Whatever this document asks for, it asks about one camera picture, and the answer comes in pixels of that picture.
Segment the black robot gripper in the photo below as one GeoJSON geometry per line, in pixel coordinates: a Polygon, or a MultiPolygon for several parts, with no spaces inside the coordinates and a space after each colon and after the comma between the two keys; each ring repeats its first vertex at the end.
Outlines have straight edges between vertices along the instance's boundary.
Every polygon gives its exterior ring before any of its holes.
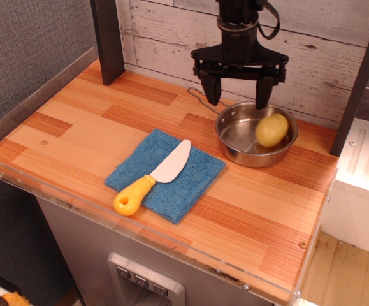
{"type": "Polygon", "coordinates": [[[271,40],[280,30],[278,22],[273,32],[265,35],[259,12],[267,9],[277,20],[279,14],[268,1],[219,1],[218,4],[217,26],[222,42],[191,52],[194,74],[201,77],[205,96],[213,106],[221,98],[221,78],[257,80],[256,109],[262,110],[269,102],[274,82],[285,81],[289,58],[258,42],[258,33],[271,40]]]}

